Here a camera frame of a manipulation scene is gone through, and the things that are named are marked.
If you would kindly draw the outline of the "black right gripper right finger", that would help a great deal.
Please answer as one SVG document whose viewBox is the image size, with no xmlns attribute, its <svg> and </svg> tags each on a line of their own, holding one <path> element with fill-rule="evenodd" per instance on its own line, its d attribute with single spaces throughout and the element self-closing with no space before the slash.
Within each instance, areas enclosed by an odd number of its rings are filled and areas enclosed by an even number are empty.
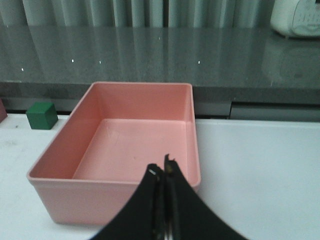
<svg viewBox="0 0 320 240">
<path fill-rule="evenodd" d="M 165 213 L 173 240 L 244 240 L 197 195 L 178 163 L 164 157 Z"/>
</svg>

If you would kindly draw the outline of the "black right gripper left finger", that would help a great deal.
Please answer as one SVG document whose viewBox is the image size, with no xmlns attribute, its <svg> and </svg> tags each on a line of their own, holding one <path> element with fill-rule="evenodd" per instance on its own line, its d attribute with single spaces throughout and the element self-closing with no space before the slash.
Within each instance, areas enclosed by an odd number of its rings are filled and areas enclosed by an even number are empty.
<svg viewBox="0 0 320 240">
<path fill-rule="evenodd" d="M 93 240 L 163 240 L 164 172 L 147 166 L 134 194 Z"/>
</svg>

